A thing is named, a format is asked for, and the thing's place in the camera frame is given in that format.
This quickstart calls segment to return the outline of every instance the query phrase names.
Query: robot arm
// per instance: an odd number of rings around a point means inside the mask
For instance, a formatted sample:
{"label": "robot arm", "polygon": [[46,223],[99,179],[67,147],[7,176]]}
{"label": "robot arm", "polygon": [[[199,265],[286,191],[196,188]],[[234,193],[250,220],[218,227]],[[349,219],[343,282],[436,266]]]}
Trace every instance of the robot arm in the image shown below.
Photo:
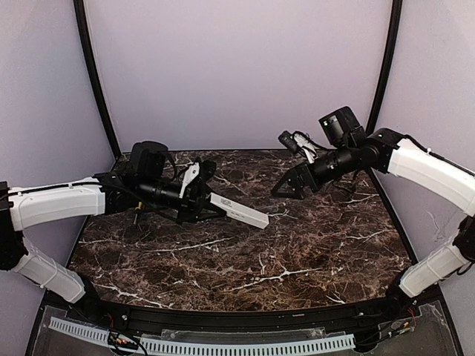
{"label": "robot arm", "polygon": [[[459,230],[421,262],[411,266],[395,285],[402,299],[417,297],[434,283],[475,262],[475,174],[423,148],[415,139],[382,128],[367,136],[353,112],[339,109],[319,120],[328,140],[336,147],[317,159],[287,171],[272,189],[275,197],[303,199],[304,188],[316,192],[324,183],[349,172],[375,168],[408,179],[444,197],[468,215]],[[292,153],[301,145],[284,131],[279,136]]]}
{"label": "robot arm", "polygon": [[[156,142],[136,144],[123,171],[75,182],[11,189],[0,182],[0,270],[18,272],[69,303],[85,305],[85,300],[99,300],[91,282],[33,246],[23,236],[25,228],[68,217],[115,214],[139,202],[177,223],[228,216],[259,228],[269,224],[266,214],[210,189],[206,181],[216,169],[213,162],[198,159],[183,172],[181,183],[163,178],[166,151]],[[170,215],[164,209],[176,212]]]}

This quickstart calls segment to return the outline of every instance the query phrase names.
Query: marble tabletop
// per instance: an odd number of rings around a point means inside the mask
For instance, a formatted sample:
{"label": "marble tabletop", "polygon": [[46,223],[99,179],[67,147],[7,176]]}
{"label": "marble tabletop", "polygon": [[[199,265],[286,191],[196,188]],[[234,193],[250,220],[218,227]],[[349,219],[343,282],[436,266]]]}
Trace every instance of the marble tabletop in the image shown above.
{"label": "marble tabletop", "polygon": [[[384,296],[410,265],[376,193],[361,172],[305,200],[273,198],[282,174],[302,162],[287,151],[184,151],[217,163],[209,185],[219,195],[269,215],[264,229],[229,218],[178,225],[134,210],[91,217],[71,269],[90,277],[104,300],[195,311],[269,311],[358,302]],[[120,165],[126,164],[126,157]]]}

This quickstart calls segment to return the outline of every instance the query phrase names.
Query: black bracket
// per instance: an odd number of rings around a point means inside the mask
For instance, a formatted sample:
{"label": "black bracket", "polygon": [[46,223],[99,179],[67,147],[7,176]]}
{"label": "black bracket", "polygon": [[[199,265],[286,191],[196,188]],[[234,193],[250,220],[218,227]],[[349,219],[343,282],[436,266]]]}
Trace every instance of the black bracket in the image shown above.
{"label": "black bracket", "polygon": [[[8,184],[0,182],[0,197],[7,197]],[[9,271],[18,265],[20,259],[28,254],[23,246],[23,234],[13,228],[8,198],[0,200],[0,270]]]}
{"label": "black bracket", "polygon": [[459,234],[453,244],[460,250],[460,254],[472,263],[475,263],[475,222],[473,217],[466,217],[459,225]]}
{"label": "black bracket", "polygon": [[289,169],[274,188],[272,188],[271,194],[277,198],[303,200],[306,196],[304,191],[305,186],[309,186],[314,193],[318,190],[318,186],[312,177],[308,164],[302,163]]}

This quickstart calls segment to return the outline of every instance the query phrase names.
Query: cable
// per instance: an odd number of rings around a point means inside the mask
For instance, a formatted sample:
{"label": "cable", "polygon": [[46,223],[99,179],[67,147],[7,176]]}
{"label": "cable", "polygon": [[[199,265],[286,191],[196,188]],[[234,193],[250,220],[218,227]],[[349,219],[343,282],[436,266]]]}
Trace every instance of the cable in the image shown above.
{"label": "cable", "polygon": [[431,150],[428,150],[426,147],[424,147],[423,145],[421,145],[416,139],[414,139],[411,135],[404,135],[403,136],[405,139],[409,139],[414,145],[417,146],[417,148],[423,150],[426,154],[429,154],[431,155],[432,157],[435,157],[437,159],[440,159],[441,161],[443,162],[446,162],[448,163],[449,165],[452,165],[453,167],[455,168],[458,168],[459,170],[467,173],[467,174],[470,174],[472,177],[475,177],[475,173],[472,172],[472,171],[469,171],[467,168],[464,168],[462,167],[461,165],[457,165],[456,163],[450,161],[449,159],[446,159],[445,157],[441,156],[440,154],[436,154],[434,152],[432,152]]}
{"label": "cable", "polygon": [[374,343],[370,343],[370,344],[363,344],[365,341],[368,341],[368,340],[371,340],[372,338],[374,338],[375,336],[378,336],[379,334],[381,334],[383,331],[387,330],[388,328],[390,328],[393,323],[395,321],[397,321],[399,319],[399,316],[397,316],[394,320],[390,321],[383,329],[380,329],[378,330],[377,332],[375,332],[374,334],[372,334],[371,336],[367,337],[366,339],[360,341],[359,343],[356,343],[357,346],[368,346],[368,345],[373,345]]}
{"label": "cable", "polygon": [[356,345],[357,346],[375,346],[375,345],[378,345],[379,343],[382,343],[383,341],[385,341],[389,338],[390,338],[390,335],[386,335],[386,336],[382,337],[381,339],[379,339],[377,341],[374,341],[372,343],[357,343]]}
{"label": "cable", "polygon": [[[102,325],[100,325],[99,323],[94,322],[94,321],[92,321],[91,319],[89,319],[88,317],[86,317],[86,316],[82,313],[82,311],[80,311],[78,308],[74,308],[74,306],[69,306],[69,308],[70,308],[70,309],[73,309],[80,317],[82,317],[84,320],[87,320],[89,323],[91,323],[91,324],[93,324],[93,325],[95,325],[95,326],[97,326],[97,327],[99,327],[99,328],[101,328],[101,329],[104,328],[104,326],[102,326]],[[133,336],[133,335],[127,333],[127,332],[123,332],[123,331],[119,331],[119,330],[115,329],[115,328],[114,328],[114,319],[112,318],[112,315],[110,315],[110,314],[108,313],[107,316],[108,316],[109,319],[111,319],[111,326],[109,326],[108,328],[106,328],[109,332],[116,332],[116,333],[119,334],[119,335],[124,335],[125,337],[128,337],[128,338],[131,339],[139,348],[142,349],[143,354],[144,354],[145,356],[148,356],[148,352],[147,352],[146,348],[141,344],[141,342],[139,341],[139,339],[138,339],[137,337],[135,337],[135,336]]]}

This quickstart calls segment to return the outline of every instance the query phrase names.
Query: white robot arm segment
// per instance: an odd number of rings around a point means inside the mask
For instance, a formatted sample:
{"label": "white robot arm segment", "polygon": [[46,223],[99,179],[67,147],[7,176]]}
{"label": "white robot arm segment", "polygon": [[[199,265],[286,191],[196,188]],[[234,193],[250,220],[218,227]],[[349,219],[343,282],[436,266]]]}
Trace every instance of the white robot arm segment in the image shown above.
{"label": "white robot arm segment", "polygon": [[[78,185],[82,183],[97,185]],[[17,193],[9,198],[13,203],[10,213],[15,231],[67,217],[104,214],[105,194],[100,190],[98,179],[88,177],[68,183],[64,188],[39,189],[41,187],[9,191],[9,194]],[[34,192],[23,194],[23,191]]]}

